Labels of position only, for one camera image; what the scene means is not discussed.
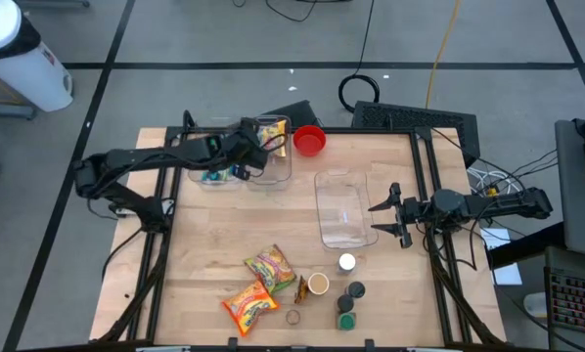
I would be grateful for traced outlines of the red plastic bowl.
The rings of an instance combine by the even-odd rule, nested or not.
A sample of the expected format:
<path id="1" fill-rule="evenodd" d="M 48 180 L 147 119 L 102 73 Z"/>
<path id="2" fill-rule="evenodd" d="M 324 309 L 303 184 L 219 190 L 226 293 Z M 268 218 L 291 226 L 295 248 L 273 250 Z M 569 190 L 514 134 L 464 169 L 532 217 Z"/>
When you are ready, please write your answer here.
<path id="1" fill-rule="evenodd" d="M 293 144 L 297 151 L 307 157 L 318 155 L 327 144 L 324 130 L 315 125 L 304 125 L 293 133 Z"/>

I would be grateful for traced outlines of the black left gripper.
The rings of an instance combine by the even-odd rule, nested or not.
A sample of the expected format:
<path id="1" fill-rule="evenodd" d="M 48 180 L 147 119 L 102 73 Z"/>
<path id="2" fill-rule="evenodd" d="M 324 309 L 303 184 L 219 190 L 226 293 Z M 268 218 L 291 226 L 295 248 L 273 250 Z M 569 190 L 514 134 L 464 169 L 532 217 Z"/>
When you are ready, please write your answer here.
<path id="1" fill-rule="evenodd" d="M 260 135 L 261 123 L 252 117 L 242 118 L 242 129 L 227 135 L 222 142 L 224 154 L 223 164 L 232 168 L 232 174 L 241 180 L 248 180 L 250 172 L 247 166 Z M 266 167 L 269 153 L 264 150 L 254 152 L 254 167 L 263 170 Z"/>

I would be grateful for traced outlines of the narrow clear plastic bin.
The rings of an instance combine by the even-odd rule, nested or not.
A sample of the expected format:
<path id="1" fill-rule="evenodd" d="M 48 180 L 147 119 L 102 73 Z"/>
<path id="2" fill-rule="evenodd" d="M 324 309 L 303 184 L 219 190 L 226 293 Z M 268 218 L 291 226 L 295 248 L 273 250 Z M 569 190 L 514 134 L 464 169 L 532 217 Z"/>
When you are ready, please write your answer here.
<path id="1" fill-rule="evenodd" d="M 229 130 L 229 126 L 239 120 L 238 116 L 215 116 L 204 123 L 198 122 L 193 129 L 194 133 L 189 136 L 189 139 L 197 139 L 201 135 L 210 134 L 210 129 L 219 129 L 219 134 L 225 135 Z M 206 174 L 210 171 L 189 170 L 188 177 L 204 191 L 237 191 L 241 187 L 241 181 L 233 176 L 231 169 L 226 169 L 225 171 L 224 181 L 208 181 Z"/>

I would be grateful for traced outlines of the beige cup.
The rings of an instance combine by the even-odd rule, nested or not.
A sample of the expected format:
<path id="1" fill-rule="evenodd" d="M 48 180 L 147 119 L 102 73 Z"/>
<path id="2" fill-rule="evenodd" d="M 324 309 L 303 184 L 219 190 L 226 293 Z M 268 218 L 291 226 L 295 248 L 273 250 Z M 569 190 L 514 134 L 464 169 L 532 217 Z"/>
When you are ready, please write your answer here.
<path id="1" fill-rule="evenodd" d="M 323 273 L 313 273 L 307 281 L 308 289 L 315 295 L 325 294 L 330 287 L 329 278 Z"/>

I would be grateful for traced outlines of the orange ramen noodle pack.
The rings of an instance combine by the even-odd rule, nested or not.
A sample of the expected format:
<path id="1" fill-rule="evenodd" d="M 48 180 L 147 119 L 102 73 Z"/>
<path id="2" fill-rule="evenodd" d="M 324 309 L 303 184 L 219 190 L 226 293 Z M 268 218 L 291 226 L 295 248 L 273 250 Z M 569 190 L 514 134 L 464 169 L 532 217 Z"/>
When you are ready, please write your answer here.
<path id="1" fill-rule="evenodd" d="M 232 318 L 242 337 L 248 335 L 262 313 L 277 310 L 280 307 L 259 280 L 255 280 L 236 295 L 224 299 L 222 306 Z"/>

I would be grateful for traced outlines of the green-edged ramen noodle pack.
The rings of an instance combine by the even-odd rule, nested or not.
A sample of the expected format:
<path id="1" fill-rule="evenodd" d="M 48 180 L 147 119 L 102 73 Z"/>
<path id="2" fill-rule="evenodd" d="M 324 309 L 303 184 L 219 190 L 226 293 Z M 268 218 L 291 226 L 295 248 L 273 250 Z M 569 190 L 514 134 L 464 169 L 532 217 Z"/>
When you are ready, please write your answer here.
<path id="1" fill-rule="evenodd" d="M 244 264 L 270 293 L 281 290 L 296 280 L 292 265 L 276 244 L 267 246 L 255 256 L 245 259 Z"/>

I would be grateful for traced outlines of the red-edged ramen noodle pack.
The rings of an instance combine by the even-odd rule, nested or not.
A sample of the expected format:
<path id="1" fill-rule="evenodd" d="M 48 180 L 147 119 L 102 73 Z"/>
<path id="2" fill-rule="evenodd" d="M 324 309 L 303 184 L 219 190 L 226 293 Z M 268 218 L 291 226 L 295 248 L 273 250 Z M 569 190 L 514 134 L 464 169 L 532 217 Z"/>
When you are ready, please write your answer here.
<path id="1" fill-rule="evenodd" d="M 285 120 L 260 125 L 257 133 L 260 148 L 275 157 L 286 157 L 287 127 L 288 123 Z"/>

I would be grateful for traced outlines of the white computer mouse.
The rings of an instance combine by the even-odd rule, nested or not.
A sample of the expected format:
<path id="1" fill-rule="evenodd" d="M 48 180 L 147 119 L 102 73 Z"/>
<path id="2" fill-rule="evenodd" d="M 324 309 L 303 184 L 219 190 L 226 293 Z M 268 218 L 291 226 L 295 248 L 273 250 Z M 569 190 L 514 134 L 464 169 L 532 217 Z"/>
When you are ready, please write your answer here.
<path id="1" fill-rule="evenodd" d="M 547 298 L 544 291 L 529 293 L 523 298 L 523 308 L 533 318 L 546 320 L 548 317 Z"/>

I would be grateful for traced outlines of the white trash can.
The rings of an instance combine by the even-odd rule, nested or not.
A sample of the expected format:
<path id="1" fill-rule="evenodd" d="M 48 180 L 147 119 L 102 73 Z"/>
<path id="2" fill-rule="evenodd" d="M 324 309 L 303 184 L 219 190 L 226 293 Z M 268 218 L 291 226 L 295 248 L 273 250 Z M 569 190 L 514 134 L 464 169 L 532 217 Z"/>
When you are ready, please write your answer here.
<path id="1" fill-rule="evenodd" d="M 13 0 L 0 0 L 0 79 L 46 112 L 73 101 L 71 74 Z"/>

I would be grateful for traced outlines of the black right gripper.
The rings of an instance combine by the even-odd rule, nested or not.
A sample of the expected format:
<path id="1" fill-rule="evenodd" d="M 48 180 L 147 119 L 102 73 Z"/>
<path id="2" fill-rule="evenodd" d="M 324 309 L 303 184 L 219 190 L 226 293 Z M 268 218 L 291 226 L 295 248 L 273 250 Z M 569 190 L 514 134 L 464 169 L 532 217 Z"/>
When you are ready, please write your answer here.
<path id="1" fill-rule="evenodd" d="M 422 222 L 431 215 L 431 202 L 418 201 L 416 198 L 401 199 L 401 189 L 398 183 L 390 185 L 390 195 L 383 202 L 373 205 L 370 211 L 388 210 L 395 208 L 396 223 L 374 224 L 373 229 L 389 233 L 400 240 L 402 248 L 409 248 L 413 242 L 407 229 L 408 225 Z"/>

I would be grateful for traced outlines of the backlit computer keyboard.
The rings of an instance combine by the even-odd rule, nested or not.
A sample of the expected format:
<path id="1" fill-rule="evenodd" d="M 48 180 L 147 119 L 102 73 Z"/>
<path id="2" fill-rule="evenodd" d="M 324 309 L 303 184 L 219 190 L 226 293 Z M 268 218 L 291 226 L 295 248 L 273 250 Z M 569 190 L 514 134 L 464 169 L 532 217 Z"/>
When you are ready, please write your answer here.
<path id="1" fill-rule="evenodd" d="M 585 333 L 585 274 L 546 267 L 544 277 L 553 326 Z"/>

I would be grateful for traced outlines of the black flat box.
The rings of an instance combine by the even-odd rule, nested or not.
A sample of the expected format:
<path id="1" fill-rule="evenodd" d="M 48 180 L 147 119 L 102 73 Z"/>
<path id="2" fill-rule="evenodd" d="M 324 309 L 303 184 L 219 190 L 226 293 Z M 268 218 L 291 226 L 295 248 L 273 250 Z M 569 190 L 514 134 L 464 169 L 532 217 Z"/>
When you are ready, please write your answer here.
<path id="1" fill-rule="evenodd" d="M 263 115 L 282 115 L 287 117 L 293 128 L 299 128 L 305 125 L 319 126 L 320 121 L 310 106 L 308 100 L 299 101 L 281 108 L 269 110 Z"/>

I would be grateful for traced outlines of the wide clear plastic bin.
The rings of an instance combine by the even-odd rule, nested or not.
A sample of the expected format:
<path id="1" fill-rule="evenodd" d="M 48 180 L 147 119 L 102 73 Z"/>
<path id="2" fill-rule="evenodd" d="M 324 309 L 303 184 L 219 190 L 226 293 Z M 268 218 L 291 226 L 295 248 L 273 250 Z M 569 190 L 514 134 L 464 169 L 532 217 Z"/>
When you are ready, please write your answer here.
<path id="1" fill-rule="evenodd" d="M 378 241 L 372 228 L 365 172 L 332 169 L 314 176 L 321 242 L 328 249 L 355 249 Z"/>
<path id="2" fill-rule="evenodd" d="M 246 187 L 254 192 L 274 192 L 281 191 L 287 187 L 292 175 L 292 139 L 291 139 L 291 121 L 282 115 L 262 115 L 255 118 L 261 125 L 267 123 L 285 120 L 288 123 L 288 142 L 286 146 L 287 156 L 278 158 L 269 152 L 266 167 L 263 170 L 247 167 L 250 172 L 250 178 L 246 181 Z"/>

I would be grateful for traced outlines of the white-lid seasoning jar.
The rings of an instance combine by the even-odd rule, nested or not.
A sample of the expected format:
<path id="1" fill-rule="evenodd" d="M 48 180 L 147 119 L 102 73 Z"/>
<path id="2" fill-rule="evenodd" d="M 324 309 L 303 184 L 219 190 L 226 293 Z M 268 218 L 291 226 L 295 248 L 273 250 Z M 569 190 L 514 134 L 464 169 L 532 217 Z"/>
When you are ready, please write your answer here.
<path id="1" fill-rule="evenodd" d="M 356 258 L 351 253 L 343 253 L 337 261 L 337 272 L 342 275 L 349 275 L 356 267 Z"/>

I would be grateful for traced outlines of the orange brown foil pouch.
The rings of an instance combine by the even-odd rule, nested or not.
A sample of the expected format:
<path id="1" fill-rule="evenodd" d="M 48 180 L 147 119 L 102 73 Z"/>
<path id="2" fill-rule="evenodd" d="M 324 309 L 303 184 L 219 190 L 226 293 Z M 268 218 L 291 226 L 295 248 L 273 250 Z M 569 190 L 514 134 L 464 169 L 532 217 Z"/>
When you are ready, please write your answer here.
<path id="1" fill-rule="evenodd" d="M 307 297 L 309 291 L 308 282 L 303 276 L 299 277 L 298 286 L 294 295 L 294 303 L 300 305 Z"/>

